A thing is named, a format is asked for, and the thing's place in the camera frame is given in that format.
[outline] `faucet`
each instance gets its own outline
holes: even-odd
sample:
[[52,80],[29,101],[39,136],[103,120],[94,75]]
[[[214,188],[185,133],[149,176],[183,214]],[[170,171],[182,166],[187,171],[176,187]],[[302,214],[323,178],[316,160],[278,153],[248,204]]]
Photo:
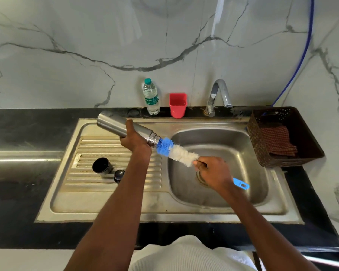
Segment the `faucet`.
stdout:
[[210,98],[208,99],[206,109],[203,112],[208,117],[215,116],[214,101],[217,95],[218,88],[220,88],[224,106],[232,107],[225,81],[223,79],[217,79],[212,86]]

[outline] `blue brush handle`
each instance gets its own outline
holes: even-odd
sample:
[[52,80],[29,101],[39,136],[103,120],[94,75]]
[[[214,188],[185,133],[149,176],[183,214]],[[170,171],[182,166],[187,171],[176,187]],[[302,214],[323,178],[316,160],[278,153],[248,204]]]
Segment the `blue brush handle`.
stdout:
[[249,189],[250,185],[246,182],[243,182],[239,179],[233,178],[234,179],[234,184],[237,185],[238,187],[241,187],[242,189]]

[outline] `person's left hand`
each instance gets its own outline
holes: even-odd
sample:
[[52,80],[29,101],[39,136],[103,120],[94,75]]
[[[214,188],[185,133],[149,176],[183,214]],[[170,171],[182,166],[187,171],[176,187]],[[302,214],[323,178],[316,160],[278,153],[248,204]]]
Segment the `person's left hand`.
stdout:
[[120,137],[121,145],[128,148],[132,152],[135,150],[141,150],[143,153],[152,153],[151,147],[147,144],[145,138],[140,136],[133,127],[133,121],[131,119],[127,120],[126,123],[127,128],[127,137]]

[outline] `bottle label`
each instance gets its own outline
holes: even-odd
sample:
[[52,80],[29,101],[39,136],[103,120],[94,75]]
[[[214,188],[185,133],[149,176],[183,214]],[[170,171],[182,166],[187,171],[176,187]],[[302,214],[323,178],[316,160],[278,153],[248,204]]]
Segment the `bottle label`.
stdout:
[[154,105],[154,104],[158,103],[158,95],[156,95],[152,99],[148,99],[148,98],[145,98],[145,99],[146,99],[146,104],[148,104],[148,105]]

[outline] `white shirt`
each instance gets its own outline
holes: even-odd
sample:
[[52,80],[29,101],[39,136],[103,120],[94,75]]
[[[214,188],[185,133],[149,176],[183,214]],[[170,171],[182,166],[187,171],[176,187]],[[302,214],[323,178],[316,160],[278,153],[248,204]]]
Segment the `white shirt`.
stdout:
[[254,271],[252,260],[242,251],[209,249],[195,236],[183,236],[167,246],[147,245],[133,254],[130,271]]

